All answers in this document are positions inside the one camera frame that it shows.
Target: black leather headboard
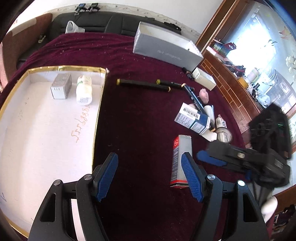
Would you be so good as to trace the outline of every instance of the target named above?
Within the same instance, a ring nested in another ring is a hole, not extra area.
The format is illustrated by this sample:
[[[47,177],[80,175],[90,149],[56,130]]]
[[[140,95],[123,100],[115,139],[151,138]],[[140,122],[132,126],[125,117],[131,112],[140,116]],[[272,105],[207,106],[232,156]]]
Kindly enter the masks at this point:
[[[175,33],[181,34],[181,29],[156,21],[154,18],[140,17],[131,14],[123,14],[116,12],[81,12],[74,16],[74,13],[63,13],[58,15],[49,27],[47,37],[53,40],[66,31],[68,21],[72,20],[79,27],[85,29],[86,32],[103,32],[114,33],[128,36],[135,36],[140,21],[151,23]]]

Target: maroon bedspread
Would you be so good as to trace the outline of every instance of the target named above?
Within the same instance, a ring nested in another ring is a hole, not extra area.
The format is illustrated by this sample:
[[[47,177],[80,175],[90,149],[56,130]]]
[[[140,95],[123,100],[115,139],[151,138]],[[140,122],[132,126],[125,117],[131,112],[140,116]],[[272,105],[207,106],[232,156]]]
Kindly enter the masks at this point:
[[[94,165],[110,152],[119,157],[117,172],[107,197],[98,205],[110,240],[188,241],[199,220],[202,204],[189,188],[170,188],[173,140],[179,134],[192,137],[193,155],[208,142],[174,122],[183,102],[191,103],[180,90],[169,93],[116,85],[117,78],[148,81],[157,79],[188,83],[196,93],[202,88],[174,65],[133,54],[133,37],[101,34],[64,34],[33,54],[17,71],[0,95],[0,104],[29,68],[52,65],[84,65],[108,68],[110,73],[100,109]],[[221,114],[233,134],[232,144],[244,147],[236,121],[216,87],[209,91],[215,117]],[[208,173],[223,181],[243,178],[210,164]],[[227,203],[223,201],[216,232],[221,237]]]

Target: black clip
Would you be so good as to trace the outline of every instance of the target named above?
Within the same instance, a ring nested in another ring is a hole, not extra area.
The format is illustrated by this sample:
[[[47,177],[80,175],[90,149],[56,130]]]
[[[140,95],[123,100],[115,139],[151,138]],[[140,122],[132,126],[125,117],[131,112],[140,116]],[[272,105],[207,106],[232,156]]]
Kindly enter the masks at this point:
[[[100,10],[100,8],[98,7],[98,3],[92,3],[90,6],[89,6],[89,8],[88,8],[88,11],[89,11],[89,13],[91,13],[93,10],[97,10],[97,11],[99,11]]]
[[[85,3],[80,3],[77,7],[76,7],[76,9],[75,9],[75,16],[76,15],[78,15],[79,14],[79,12],[81,11],[81,10],[84,10],[84,11],[86,11],[87,9],[85,8]]]

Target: small white box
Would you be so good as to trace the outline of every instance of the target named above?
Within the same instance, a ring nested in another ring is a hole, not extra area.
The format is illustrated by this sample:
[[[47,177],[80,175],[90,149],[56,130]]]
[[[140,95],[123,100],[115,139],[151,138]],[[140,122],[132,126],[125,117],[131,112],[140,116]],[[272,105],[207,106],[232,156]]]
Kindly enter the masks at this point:
[[[203,87],[206,87],[208,90],[212,90],[216,86],[216,82],[213,77],[197,67],[193,71],[192,75],[195,82],[201,84]]]
[[[52,91],[52,97],[57,100],[67,99],[71,85],[72,79],[70,73],[57,74],[50,87]]]

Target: gray shoebox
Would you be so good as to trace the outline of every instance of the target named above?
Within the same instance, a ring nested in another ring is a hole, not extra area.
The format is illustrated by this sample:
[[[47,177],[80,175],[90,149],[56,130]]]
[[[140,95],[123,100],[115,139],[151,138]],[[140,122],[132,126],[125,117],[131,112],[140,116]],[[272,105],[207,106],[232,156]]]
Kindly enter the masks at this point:
[[[203,56],[195,44],[170,30],[140,22],[133,53],[156,58],[193,71]]]

